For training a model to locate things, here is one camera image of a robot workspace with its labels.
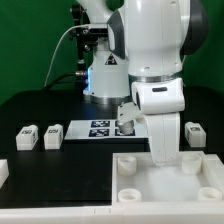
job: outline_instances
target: green wall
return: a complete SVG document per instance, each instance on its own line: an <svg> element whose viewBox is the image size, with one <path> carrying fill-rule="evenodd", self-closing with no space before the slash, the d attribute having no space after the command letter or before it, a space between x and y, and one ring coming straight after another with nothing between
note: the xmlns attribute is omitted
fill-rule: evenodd
<svg viewBox="0 0 224 224"><path fill-rule="evenodd" d="M56 44L73 25L69 9L74 2L1 0L0 104L17 92L43 87ZM109 6L114 9L122 2L109 0ZM208 86L224 95L224 1L202 2L208 12L211 32L204 46L187 58L183 77L186 85ZM67 38L60 47L50 80L75 71L75 66L75 42Z"/></svg>

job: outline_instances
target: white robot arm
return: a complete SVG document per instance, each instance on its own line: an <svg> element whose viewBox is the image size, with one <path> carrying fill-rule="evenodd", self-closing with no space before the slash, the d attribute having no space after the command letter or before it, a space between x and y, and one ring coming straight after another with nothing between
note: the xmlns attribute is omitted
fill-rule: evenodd
<svg viewBox="0 0 224 224"><path fill-rule="evenodd" d="M107 21L113 14L106 0L77 0L89 17L91 25L84 30L88 36L92 31L106 30ZM93 63L88 69L88 87L84 99L100 104L120 104L130 96L127 60L112 54L108 38L100 37L93 48Z"/></svg>
<svg viewBox="0 0 224 224"><path fill-rule="evenodd" d="M185 107L182 79L176 78L182 70L180 51L185 47L193 53L207 34L201 32L199 41L189 42L192 28L201 25L193 12L206 24L199 0L125 0L108 21L110 50L129 60L134 104L132 109L130 104L119 107L121 130L129 134L129 121L143 118L157 165L172 163L179 151L179 111Z"/></svg>

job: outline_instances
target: white block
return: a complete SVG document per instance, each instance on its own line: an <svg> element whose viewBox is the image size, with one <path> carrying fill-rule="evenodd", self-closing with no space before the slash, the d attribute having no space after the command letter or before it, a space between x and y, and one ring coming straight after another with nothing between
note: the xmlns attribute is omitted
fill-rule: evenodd
<svg viewBox="0 0 224 224"><path fill-rule="evenodd" d="M63 127L59 124L49 126L44 135L45 149L60 149L63 140Z"/></svg>
<svg viewBox="0 0 224 224"><path fill-rule="evenodd" d="M38 128L36 125L23 127L16 136L17 150L32 150L38 140Z"/></svg>
<svg viewBox="0 0 224 224"><path fill-rule="evenodd" d="M205 147L206 133L198 123L185 124L185 138L191 147Z"/></svg>
<svg viewBox="0 0 224 224"><path fill-rule="evenodd" d="M0 160L0 188L9 176L7 160Z"/></svg>

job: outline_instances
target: white cube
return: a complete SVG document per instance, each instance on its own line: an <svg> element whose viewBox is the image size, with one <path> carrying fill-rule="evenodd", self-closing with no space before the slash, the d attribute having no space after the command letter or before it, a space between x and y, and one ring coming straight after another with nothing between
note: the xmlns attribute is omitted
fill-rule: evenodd
<svg viewBox="0 0 224 224"><path fill-rule="evenodd" d="M7 160L0 160L0 188L9 176Z"/></svg>
<svg viewBox="0 0 224 224"><path fill-rule="evenodd" d="M45 149L60 149L63 141L63 127L59 124L49 126L44 135Z"/></svg>
<svg viewBox="0 0 224 224"><path fill-rule="evenodd" d="M36 125L23 127L16 136L17 150L32 150L38 140L38 128Z"/></svg>
<svg viewBox="0 0 224 224"><path fill-rule="evenodd" d="M206 133L198 123L188 122L185 124L185 138L192 148L206 146Z"/></svg>

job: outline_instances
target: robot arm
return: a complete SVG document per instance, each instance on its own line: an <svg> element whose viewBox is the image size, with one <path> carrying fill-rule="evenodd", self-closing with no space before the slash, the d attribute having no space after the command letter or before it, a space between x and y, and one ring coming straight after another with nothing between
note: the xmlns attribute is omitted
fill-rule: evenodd
<svg viewBox="0 0 224 224"><path fill-rule="evenodd" d="M112 11L108 9L105 0L77 0L77 2L82 5L88 14L90 23L105 24L112 15Z"/></svg>
<svg viewBox="0 0 224 224"><path fill-rule="evenodd" d="M192 35L192 28L200 27L199 24L206 27L200 4L196 4L198 18L201 18L199 24L191 17L195 3L200 1L125 0L124 6L108 21L110 50L129 59L132 111L135 113L130 112L130 104L129 110L125 109L126 105L118 109L121 130L129 132L128 121L144 118L150 150L157 165L172 163L179 151L179 111L184 110L182 80L176 78L176 73L182 70L180 51L187 47L193 52L207 34L206 31L200 33L197 38L201 41L191 39L190 42L186 38Z"/></svg>

